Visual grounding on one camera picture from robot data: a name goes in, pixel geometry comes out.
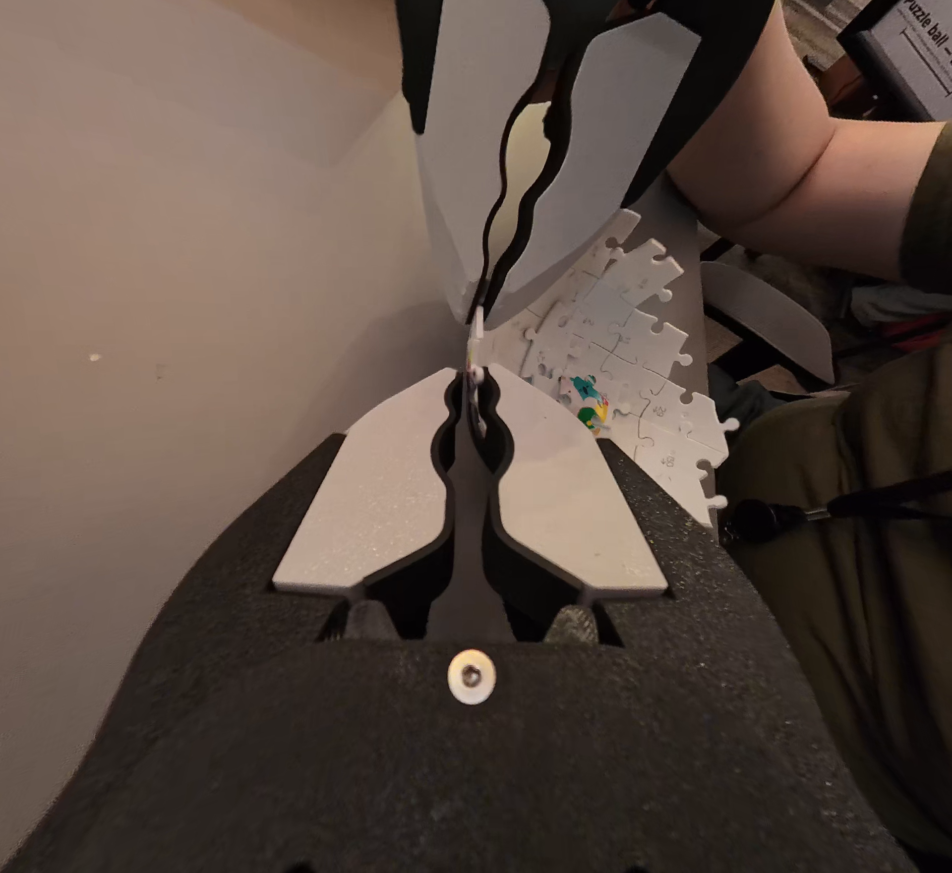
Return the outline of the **white printed sign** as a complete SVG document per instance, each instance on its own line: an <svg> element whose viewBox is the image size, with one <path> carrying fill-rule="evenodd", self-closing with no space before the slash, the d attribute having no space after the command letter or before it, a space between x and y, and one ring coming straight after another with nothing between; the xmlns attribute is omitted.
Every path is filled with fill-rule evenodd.
<svg viewBox="0 0 952 873"><path fill-rule="evenodd" d="M910 116L951 117L951 0L872 0L839 45Z"/></svg>

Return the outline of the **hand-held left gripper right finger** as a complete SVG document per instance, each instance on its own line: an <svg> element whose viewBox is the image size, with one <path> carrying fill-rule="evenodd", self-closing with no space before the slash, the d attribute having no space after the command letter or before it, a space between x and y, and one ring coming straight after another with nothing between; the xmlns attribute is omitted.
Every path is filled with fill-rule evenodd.
<svg viewBox="0 0 952 873"><path fill-rule="evenodd" d="M493 484L487 581L505 600L632 600L668 583L596 438L501 365L485 368L480 454Z"/></svg>

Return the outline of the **colourful loose puzzle piece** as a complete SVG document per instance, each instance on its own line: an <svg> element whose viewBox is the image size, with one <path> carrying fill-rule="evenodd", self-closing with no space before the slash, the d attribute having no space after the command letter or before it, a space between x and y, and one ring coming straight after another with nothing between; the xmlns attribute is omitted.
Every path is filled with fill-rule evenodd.
<svg viewBox="0 0 952 873"><path fill-rule="evenodd" d="M559 378L558 400L595 437L603 436L610 429L609 400L599 389L595 375L562 374Z"/></svg>

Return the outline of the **person's right forearm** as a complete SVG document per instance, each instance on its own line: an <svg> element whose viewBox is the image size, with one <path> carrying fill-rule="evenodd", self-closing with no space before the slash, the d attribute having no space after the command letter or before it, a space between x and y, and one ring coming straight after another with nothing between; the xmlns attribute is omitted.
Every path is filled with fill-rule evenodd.
<svg viewBox="0 0 952 873"><path fill-rule="evenodd" d="M744 69L667 172L698 220L738 246L897 281L944 127L831 116L774 0Z"/></svg>

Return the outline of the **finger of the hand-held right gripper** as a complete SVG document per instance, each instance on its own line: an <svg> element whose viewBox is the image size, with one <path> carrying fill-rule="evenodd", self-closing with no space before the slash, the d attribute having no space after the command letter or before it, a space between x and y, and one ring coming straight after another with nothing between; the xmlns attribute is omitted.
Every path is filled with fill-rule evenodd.
<svg viewBox="0 0 952 873"><path fill-rule="evenodd" d="M541 66L543 0L443 0L422 134L422 206L454 318L467 324L482 282L483 240L505 196L507 130Z"/></svg>
<svg viewBox="0 0 952 873"><path fill-rule="evenodd" d="M700 37L662 12L589 42L551 101L549 154L486 292L494 330L533 304L624 205Z"/></svg>

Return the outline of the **white half puzzle ball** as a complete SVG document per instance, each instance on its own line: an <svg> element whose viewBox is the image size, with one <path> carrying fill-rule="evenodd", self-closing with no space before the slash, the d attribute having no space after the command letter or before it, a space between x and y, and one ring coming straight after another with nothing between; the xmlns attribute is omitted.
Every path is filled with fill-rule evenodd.
<svg viewBox="0 0 952 873"><path fill-rule="evenodd" d="M501 365L558 400L562 374L593 374L611 408L603 436L653 479L683 510L711 528L726 499L708 495L703 465L728 456L734 418L722 421L711 398L671 379L692 363L686 332L641 307L672 298L684 274L653 238L624 251L640 215L616 213L565 275L504 325L488 331L477 316L470 363Z"/></svg>

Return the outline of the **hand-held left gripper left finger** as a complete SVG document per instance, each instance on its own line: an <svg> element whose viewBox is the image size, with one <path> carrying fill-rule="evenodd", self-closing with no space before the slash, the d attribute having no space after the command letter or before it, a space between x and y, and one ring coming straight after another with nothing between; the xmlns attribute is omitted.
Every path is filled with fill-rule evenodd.
<svg viewBox="0 0 952 873"><path fill-rule="evenodd" d="M457 371L377 404L347 431L272 576L279 591L361 597L451 555Z"/></svg>

